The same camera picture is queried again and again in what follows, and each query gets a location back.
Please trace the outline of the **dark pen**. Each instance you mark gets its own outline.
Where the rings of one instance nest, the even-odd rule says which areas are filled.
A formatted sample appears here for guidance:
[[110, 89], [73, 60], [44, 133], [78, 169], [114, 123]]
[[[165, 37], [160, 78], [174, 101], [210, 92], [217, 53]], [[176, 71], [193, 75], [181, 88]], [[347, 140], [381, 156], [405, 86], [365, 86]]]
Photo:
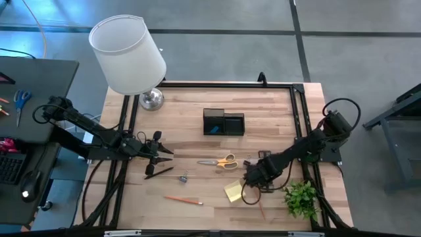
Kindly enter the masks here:
[[149, 179], [154, 178], [154, 177], [156, 177], [156, 176], [158, 176], [158, 175], [161, 175], [161, 174], [164, 174], [164, 173], [166, 173], [166, 172], [168, 172], [168, 171], [171, 171], [172, 169], [174, 169], [174, 167], [169, 167], [169, 168], [164, 169], [164, 170], [162, 170], [162, 171], [159, 171], [159, 172], [157, 172], [157, 173], [155, 173], [155, 174], [150, 174], [150, 175], [147, 175], [147, 176], [144, 178], [144, 180], [149, 180]]

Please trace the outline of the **black desk organizer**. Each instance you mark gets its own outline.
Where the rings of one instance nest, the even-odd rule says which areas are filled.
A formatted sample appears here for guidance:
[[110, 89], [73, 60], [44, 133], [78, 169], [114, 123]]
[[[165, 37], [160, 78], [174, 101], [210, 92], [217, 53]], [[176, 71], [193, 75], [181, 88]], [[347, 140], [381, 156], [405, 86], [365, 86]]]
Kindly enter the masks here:
[[[210, 134], [212, 128], [220, 127], [219, 134]], [[206, 136], [243, 136], [245, 115], [226, 113], [224, 109], [203, 109], [203, 134]]]

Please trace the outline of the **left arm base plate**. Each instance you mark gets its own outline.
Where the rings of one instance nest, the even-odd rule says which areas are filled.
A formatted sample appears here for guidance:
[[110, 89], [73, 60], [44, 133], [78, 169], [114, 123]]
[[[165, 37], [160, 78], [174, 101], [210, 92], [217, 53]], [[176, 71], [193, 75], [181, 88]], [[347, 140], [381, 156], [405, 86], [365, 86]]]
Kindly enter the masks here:
[[127, 161], [130, 159], [130, 156], [117, 148], [91, 146], [87, 149], [87, 155], [85, 156], [85, 159], [92, 161]]

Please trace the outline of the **dark grey side cart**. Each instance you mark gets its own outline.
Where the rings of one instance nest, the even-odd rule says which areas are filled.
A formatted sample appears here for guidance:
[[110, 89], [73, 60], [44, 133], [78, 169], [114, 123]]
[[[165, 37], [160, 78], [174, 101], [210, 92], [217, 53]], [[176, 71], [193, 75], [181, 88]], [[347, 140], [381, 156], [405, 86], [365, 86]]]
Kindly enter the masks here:
[[380, 126], [399, 170], [400, 180], [386, 192], [421, 188], [421, 83], [400, 95], [393, 106], [362, 125]]

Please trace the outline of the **blue handled scissors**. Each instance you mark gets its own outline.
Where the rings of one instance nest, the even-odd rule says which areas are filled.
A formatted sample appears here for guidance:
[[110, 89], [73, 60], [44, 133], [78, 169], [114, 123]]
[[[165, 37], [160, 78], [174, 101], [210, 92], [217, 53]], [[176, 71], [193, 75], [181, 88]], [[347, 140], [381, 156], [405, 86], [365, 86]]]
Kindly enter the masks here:
[[16, 126], [19, 127], [21, 112], [25, 103], [31, 99], [32, 93], [27, 90], [17, 90], [14, 95], [14, 103], [16, 108]]

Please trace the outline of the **black laptop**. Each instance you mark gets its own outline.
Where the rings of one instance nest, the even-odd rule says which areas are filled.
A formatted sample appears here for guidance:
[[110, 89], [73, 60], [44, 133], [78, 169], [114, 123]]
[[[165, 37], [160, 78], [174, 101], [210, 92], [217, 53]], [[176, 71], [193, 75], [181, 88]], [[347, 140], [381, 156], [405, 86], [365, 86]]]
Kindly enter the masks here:
[[0, 184], [18, 184], [26, 156], [25, 143], [12, 138], [0, 138]]

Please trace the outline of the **white shade table lamp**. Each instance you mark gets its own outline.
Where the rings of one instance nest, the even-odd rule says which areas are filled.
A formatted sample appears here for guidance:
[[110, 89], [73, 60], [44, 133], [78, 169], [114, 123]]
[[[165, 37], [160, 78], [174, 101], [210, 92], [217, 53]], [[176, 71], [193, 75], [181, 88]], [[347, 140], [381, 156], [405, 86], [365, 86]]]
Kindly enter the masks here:
[[157, 86], [167, 66], [142, 17], [121, 14], [97, 23], [89, 44], [109, 88], [122, 95], [138, 95], [141, 106], [156, 111], [164, 104]]

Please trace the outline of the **yellow handled scissors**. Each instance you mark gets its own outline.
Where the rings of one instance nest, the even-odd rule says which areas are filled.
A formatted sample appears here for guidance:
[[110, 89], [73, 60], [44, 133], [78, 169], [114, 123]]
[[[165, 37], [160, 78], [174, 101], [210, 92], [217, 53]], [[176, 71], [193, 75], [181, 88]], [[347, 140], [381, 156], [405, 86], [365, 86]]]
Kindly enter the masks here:
[[198, 164], [201, 165], [212, 165], [212, 166], [217, 166], [217, 167], [221, 167], [223, 169], [226, 170], [233, 170], [238, 168], [239, 163], [235, 160], [235, 155], [230, 153], [227, 156], [225, 156], [225, 158], [223, 159], [218, 159], [218, 160], [202, 160], [202, 161], [198, 161]]

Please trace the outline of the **yellow sticky note pad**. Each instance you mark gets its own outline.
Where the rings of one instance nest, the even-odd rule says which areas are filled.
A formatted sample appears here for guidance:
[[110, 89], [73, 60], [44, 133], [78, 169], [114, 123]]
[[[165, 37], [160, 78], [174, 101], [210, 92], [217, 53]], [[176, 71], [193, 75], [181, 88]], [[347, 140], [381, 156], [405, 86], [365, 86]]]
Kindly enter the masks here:
[[224, 192], [231, 203], [241, 199], [242, 184], [239, 180], [224, 187]]

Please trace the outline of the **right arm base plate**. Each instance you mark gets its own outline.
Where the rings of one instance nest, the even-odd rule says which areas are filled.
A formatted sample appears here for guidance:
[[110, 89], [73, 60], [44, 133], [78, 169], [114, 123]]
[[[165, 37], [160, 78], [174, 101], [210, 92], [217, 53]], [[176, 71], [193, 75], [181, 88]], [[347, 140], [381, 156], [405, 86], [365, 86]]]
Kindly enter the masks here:
[[339, 141], [327, 141], [324, 143], [324, 147], [316, 151], [308, 152], [303, 158], [299, 158], [301, 161], [308, 163], [317, 162], [329, 162], [336, 163], [341, 161], [340, 147], [344, 142]]

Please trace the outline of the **orange pencil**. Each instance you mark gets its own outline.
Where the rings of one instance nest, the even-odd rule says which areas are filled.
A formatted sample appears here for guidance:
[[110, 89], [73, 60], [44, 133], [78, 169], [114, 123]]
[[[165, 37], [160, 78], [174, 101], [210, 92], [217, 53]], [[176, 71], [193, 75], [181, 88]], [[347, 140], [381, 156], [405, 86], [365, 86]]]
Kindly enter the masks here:
[[194, 204], [194, 205], [203, 205], [203, 202], [200, 201], [193, 201], [190, 199], [186, 199], [186, 198], [178, 198], [178, 197], [174, 197], [174, 196], [164, 196], [165, 199], [170, 199], [170, 200], [174, 200], [174, 201], [180, 201], [180, 202], [184, 202], [184, 203], [190, 203], [190, 204]]
[[266, 220], [266, 216], [264, 214], [262, 203], [260, 202], [260, 199], [261, 199], [261, 192], [260, 192], [260, 190], [256, 190], [255, 191], [255, 195], [257, 197], [257, 204], [259, 205], [260, 213], [262, 215], [263, 220], [265, 221]]

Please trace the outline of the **small green plant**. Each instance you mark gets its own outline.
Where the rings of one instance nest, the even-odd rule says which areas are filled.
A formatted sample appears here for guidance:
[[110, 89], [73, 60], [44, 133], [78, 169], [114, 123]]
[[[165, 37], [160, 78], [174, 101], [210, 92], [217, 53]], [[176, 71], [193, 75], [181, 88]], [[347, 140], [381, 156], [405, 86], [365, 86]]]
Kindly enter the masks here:
[[294, 218], [302, 217], [304, 220], [318, 220], [320, 210], [314, 205], [317, 192], [310, 181], [291, 182], [289, 186], [284, 186], [282, 191], [285, 193], [284, 203], [290, 215]]

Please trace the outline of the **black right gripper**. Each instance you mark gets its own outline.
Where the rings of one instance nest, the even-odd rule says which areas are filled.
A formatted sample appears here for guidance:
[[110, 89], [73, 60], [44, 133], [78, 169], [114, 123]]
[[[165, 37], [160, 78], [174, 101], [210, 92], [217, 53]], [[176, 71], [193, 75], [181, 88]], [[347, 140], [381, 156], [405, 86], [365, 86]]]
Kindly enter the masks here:
[[273, 193], [275, 191], [273, 180], [280, 175], [280, 170], [268, 157], [271, 151], [260, 150], [258, 155], [260, 159], [257, 163], [251, 163], [248, 167], [243, 166], [245, 184], [259, 188], [261, 193]]

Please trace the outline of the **dark grey side desk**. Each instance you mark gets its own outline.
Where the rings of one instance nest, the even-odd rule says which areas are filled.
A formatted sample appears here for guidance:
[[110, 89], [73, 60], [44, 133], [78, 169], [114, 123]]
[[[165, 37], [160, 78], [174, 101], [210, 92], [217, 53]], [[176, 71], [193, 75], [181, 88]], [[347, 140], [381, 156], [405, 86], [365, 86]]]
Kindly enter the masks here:
[[[32, 118], [34, 109], [48, 103], [52, 95], [66, 97], [76, 75], [79, 62], [53, 59], [27, 59], [0, 57], [0, 75], [14, 80], [14, 84], [0, 84], [0, 98], [8, 116], [0, 113], [0, 138], [10, 137], [33, 144], [49, 140], [53, 125], [38, 124]], [[16, 123], [14, 95], [17, 90], [32, 93], [21, 111], [20, 124]]]

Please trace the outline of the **black computer mouse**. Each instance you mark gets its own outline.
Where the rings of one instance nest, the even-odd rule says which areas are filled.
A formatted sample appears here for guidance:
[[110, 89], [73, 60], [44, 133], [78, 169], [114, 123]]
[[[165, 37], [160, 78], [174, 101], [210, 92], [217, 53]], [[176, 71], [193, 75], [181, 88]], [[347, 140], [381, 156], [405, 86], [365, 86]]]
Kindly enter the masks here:
[[21, 199], [24, 203], [33, 202], [39, 193], [41, 171], [32, 170], [24, 175], [20, 184]]

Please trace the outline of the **black lower desk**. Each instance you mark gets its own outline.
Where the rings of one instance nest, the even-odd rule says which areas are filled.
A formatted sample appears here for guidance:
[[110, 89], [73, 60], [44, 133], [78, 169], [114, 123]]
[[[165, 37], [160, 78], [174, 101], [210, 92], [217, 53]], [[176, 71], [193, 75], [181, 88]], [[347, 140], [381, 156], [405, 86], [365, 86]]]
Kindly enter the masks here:
[[[59, 150], [60, 145], [56, 143], [28, 146], [26, 164], [18, 184], [0, 184], [0, 224], [24, 225], [32, 221], [49, 183]], [[20, 184], [24, 175], [32, 170], [41, 171], [39, 193], [33, 202], [24, 203], [21, 199]]]

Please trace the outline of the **silver frame bracket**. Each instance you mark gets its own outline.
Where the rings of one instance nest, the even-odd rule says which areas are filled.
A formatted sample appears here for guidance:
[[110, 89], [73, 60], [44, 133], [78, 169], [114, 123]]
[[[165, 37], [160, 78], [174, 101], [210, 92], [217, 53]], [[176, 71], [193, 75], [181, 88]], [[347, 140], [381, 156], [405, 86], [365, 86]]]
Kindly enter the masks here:
[[322, 232], [288, 232], [287, 237], [325, 237], [325, 234]]
[[103, 237], [137, 237], [141, 236], [141, 230], [108, 230]]

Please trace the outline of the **black aluminium table frame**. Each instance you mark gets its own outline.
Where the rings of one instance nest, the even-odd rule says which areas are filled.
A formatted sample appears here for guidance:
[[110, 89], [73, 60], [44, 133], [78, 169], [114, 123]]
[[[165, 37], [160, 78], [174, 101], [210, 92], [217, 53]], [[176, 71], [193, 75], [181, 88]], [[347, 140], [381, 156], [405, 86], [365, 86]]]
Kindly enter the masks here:
[[[272, 82], [173, 82], [161, 90], [164, 105], [157, 111], [137, 109], [134, 134], [150, 138], [157, 130], [161, 142], [174, 154], [156, 171], [171, 171], [149, 180], [147, 160], [129, 162], [123, 188], [118, 227], [123, 229], [182, 230], [310, 230], [308, 220], [288, 213], [281, 191], [263, 194], [266, 220], [254, 202], [255, 191], [246, 188], [245, 198], [231, 203], [224, 187], [239, 180], [242, 167], [227, 171], [198, 161], [216, 160], [232, 153], [239, 162], [251, 155], [255, 162], [260, 150], [281, 152], [297, 136], [306, 134], [322, 118], [325, 104], [319, 83]], [[222, 108], [245, 115], [243, 136], [204, 136], [203, 109]], [[188, 171], [187, 182], [179, 181]], [[164, 196], [203, 202], [194, 205]]]

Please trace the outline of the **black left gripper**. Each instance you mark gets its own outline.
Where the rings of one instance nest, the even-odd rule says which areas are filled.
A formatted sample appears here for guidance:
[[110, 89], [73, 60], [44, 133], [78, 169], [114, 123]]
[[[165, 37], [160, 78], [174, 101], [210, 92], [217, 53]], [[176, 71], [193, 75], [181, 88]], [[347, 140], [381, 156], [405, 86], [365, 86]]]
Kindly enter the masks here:
[[154, 174], [156, 164], [172, 160], [171, 158], [159, 157], [158, 151], [171, 155], [173, 155], [174, 153], [169, 149], [165, 148], [159, 142], [162, 136], [161, 131], [155, 131], [151, 139], [147, 139], [146, 134], [144, 132], [138, 132], [138, 134], [144, 135], [144, 142], [143, 147], [141, 148], [141, 152], [149, 156], [149, 164], [146, 166], [145, 174], [147, 176], [151, 176]]

